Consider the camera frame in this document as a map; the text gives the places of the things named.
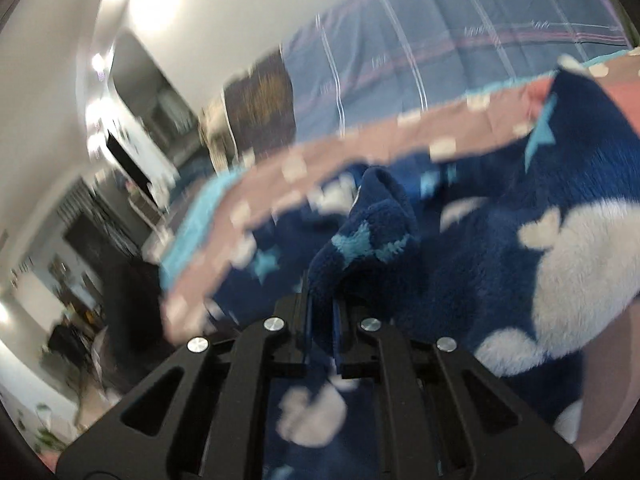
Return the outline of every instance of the light blue star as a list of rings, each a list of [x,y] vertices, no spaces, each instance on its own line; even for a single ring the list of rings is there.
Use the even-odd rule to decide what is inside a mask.
[[[440,183],[440,172],[427,171],[420,177],[420,198],[430,198],[436,192],[436,186]]]
[[[344,258],[344,269],[349,267],[353,260],[373,254],[373,247],[371,247],[371,241],[369,239],[370,236],[369,224],[363,222],[354,234],[350,236],[334,235],[334,237],[331,238],[331,243],[340,251]]]
[[[458,181],[458,168],[455,164],[447,166],[447,184],[451,185]]]
[[[273,470],[271,480],[287,480],[293,473],[290,465],[283,465]]]
[[[248,270],[263,285],[267,275],[280,268],[278,265],[279,257],[280,250],[277,247],[272,247],[268,251],[258,249],[255,251],[254,259],[249,264]]]
[[[296,294],[300,294],[300,292],[302,292],[302,278],[300,278],[300,281],[297,282],[293,287],[291,287],[291,291],[295,292]]]
[[[527,147],[524,149],[525,173],[529,171],[531,159],[536,154],[539,146],[553,146],[556,143],[554,133],[551,131],[551,127],[549,127],[549,119],[556,108],[557,102],[558,96],[556,94],[552,94],[546,101],[545,106],[542,108],[536,127],[529,136],[529,142],[527,143]]]
[[[384,244],[381,248],[376,249],[374,254],[381,262],[388,264],[398,254],[404,252],[404,246],[409,241],[409,235],[404,235],[400,240]]]
[[[350,236],[335,235],[331,239],[331,243],[344,258],[343,269],[349,267],[354,260],[368,256],[374,256],[381,262],[388,264],[395,256],[402,254],[409,240],[409,235],[405,235],[400,240],[386,243],[379,249],[374,249],[371,247],[370,236],[369,224],[363,222],[354,234]]]

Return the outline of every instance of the blue plaid fabric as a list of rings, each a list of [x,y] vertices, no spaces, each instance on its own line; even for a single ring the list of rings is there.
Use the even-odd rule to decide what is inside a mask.
[[[608,0],[345,0],[282,59],[303,142],[628,46]]]

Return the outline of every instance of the silver screw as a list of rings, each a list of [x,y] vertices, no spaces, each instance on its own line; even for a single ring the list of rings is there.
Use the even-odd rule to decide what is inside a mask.
[[[456,348],[458,348],[458,343],[456,343],[456,340],[452,337],[441,337],[436,342],[436,346],[443,352],[453,352]]]
[[[187,348],[194,354],[199,354],[209,348],[209,341],[203,337],[194,337],[187,343]]]
[[[284,320],[279,317],[268,317],[262,324],[269,332],[278,332],[284,328]]]
[[[377,332],[380,330],[382,323],[375,317],[367,317],[360,322],[360,327],[365,332]]]

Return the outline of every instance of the blue fleece blanket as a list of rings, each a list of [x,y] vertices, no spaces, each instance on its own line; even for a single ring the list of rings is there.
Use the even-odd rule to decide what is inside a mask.
[[[245,326],[308,268],[317,344],[308,378],[272,387],[264,477],[378,477],[372,386],[329,357],[340,289],[412,338],[455,338],[553,423],[580,397],[581,349],[640,289],[639,168],[624,115],[561,70],[527,138],[445,164],[349,166],[323,187],[336,207],[252,231],[254,255],[213,300]]]

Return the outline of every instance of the fleece blanket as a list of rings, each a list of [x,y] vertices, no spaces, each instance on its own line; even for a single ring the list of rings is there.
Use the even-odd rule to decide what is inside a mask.
[[[600,60],[589,70],[640,131],[640,49]],[[437,162],[505,146],[531,131],[532,116],[542,108],[549,84],[545,77],[527,85],[469,96],[424,114],[415,110],[354,128],[343,137],[281,150],[250,168],[221,193],[218,207],[202,219],[201,226],[207,232],[198,235],[199,242],[187,265],[162,268],[163,282],[174,284],[166,290],[162,304],[167,337],[180,344],[202,332],[209,323],[211,298],[222,302],[217,292],[227,277],[252,260],[254,232],[260,237],[261,227],[305,203],[318,211],[346,213],[351,205],[348,201],[340,203],[340,186],[326,185],[342,168],[356,162],[387,165],[416,152],[428,152]],[[227,188],[225,179],[213,182]],[[178,238],[192,232],[177,227],[172,231]],[[225,297],[231,301],[233,291]],[[235,316],[232,304],[222,302],[222,306]],[[268,315],[269,308],[262,306],[256,315]]]
[[[638,144],[596,83],[561,72],[529,137],[447,162],[430,150],[351,164],[254,226],[201,303],[209,328],[268,315],[310,263],[322,348],[343,282],[411,336],[454,336],[553,422],[580,395],[580,349],[638,290]],[[265,478],[376,478],[371,399],[316,349],[309,378],[272,388]]]

